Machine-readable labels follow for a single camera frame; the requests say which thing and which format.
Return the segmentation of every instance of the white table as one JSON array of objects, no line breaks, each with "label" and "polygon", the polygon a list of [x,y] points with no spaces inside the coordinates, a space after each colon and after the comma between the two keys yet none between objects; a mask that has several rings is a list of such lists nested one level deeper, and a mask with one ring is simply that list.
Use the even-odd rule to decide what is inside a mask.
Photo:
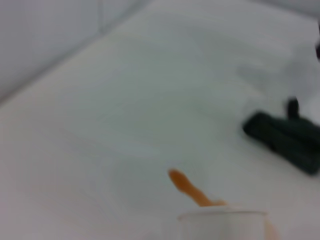
[{"label": "white table", "polygon": [[320,120],[314,29],[241,0],[157,0],[35,81],[0,109],[3,239],[169,239],[195,207],[171,167],[267,210],[284,239],[318,239],[319,178],[241,132],[292,93]]}]

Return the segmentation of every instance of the white cup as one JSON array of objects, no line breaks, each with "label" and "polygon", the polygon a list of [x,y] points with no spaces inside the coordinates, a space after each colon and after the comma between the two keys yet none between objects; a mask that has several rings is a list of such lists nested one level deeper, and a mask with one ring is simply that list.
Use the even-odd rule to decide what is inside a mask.
[{"label": "white cup", "polygon": [[227,206],[181,214],[182,240],[265,240],[265,212]]}]

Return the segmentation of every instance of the white wall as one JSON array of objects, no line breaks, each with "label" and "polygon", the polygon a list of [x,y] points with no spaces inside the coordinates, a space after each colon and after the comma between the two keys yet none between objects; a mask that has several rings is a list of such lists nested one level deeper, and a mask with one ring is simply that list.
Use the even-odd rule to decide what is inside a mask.
[{"label": "white wall", "polygon": [[98,31],[98,0],[0,0],[0,98]]}]

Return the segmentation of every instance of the black object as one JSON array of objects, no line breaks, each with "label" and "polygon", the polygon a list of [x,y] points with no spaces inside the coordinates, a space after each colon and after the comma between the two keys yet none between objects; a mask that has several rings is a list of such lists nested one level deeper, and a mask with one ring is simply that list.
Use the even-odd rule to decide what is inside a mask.
[{"label": "black object", "polygon": [[290,99],[287,119],[257,112],[244,124],[244,132],[267,145],[309,175],[320,169],[320,127],[299,116],[299,103]]},{"label": "black object", "polygon": [[[319,27],[319,33],[320,33],[320,21],[318,22],[318,27]],[[320,61],[320,42],[317,43],[315,46],[315,53],[318,61]]]}]

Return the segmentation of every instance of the cup rim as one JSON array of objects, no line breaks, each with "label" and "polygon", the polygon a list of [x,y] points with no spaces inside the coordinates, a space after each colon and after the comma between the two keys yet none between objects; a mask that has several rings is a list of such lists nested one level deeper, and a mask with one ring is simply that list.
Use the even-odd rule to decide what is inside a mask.
[{"label": "cup rim", "polygon": [[267,215],[265,211],[243,208],[243,207],[231,207],[231,206],[205,206],[199,207],[187,212],[180,214],[177,219],[181,221],[187,217],[193,217],[198,215],[214,215],[214,214],[260,214],[260,215]]}]

